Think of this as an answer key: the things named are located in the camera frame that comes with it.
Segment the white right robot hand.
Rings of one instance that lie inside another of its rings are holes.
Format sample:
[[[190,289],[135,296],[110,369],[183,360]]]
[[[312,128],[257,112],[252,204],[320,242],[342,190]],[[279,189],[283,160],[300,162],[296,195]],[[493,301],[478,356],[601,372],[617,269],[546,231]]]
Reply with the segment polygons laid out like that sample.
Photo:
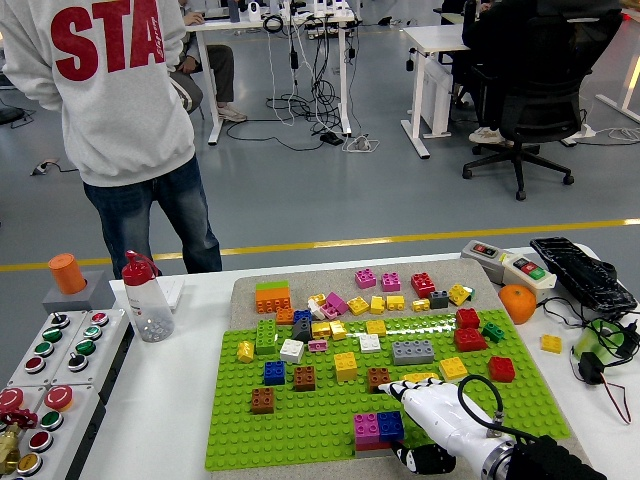
[[[491,434],[490,417],[467,395],[459,395],[456,384],[395,381],[379,389],[400,401],[405,413],[448,454],[465,458],[480,479],[506,477],[513,438]]]

